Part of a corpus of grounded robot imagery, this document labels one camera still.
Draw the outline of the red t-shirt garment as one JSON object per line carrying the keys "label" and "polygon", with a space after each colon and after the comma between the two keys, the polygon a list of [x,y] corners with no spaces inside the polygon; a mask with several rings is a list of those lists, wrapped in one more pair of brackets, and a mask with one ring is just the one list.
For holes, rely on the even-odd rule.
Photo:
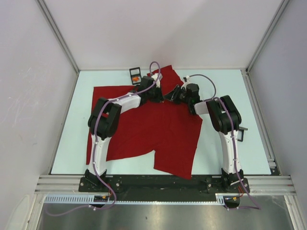
{"label": "red t-shirt garment", "polygon": [[95,136],[93,131],[89,132],[86,154],[89,172],[102,174],[106,161],[154,151],[154,169],[189,180],[201,125],[202,119],[192,115],[186,104],[147,101],[138,108],[122,112],[114,136],[96,147],[94,157]]}

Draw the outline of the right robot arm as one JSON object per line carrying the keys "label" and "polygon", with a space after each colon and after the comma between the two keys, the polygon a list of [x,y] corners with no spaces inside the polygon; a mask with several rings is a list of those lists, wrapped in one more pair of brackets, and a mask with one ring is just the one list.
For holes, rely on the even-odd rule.
{"label": "right robot arm", "polygon": [[195,83],[177,85],[164,98],[175,104],[185,103],[193,115],[208,114],[218,132],[223,152],[221,186],[226,192],[244,190],[244,173],[238,157],[238,134],[242,117],[230,96],[201,100],[199,86]]}

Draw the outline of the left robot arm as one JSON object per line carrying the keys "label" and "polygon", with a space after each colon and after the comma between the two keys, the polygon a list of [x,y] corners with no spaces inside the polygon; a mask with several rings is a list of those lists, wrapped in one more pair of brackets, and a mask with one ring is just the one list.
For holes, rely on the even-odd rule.
{"label": "left robot arm", "polygon": [[99,98],[89,117],[92,138],[91,159],[80,180],[80,192],[100,192],[106,186],[106,158],[109,143],[118,129],[120,115],[147,101],[162,102],[162,75],[144,76],[140,84],[127,94],[113,98]]}

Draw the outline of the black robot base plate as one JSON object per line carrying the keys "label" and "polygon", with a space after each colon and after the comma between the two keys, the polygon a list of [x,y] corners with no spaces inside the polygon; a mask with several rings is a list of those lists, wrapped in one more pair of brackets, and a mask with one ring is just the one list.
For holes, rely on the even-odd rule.
{"label": "black robot base plate", "polygon": [[243,191],[237,187],[226,191],[222,187],[221,176],[210,175],[194,175],[189,180],[173,175],[107,175],[103,180],[102,191],[89,193],[106,195],[110,198],[113,198],[113,194],[115,194],[117,198],[117,196],[136,195],[177,197],[183,195],[198,196],[199,194],[238,194],[240,196],[250,191],[246,178],[244,178],[245,189]]}

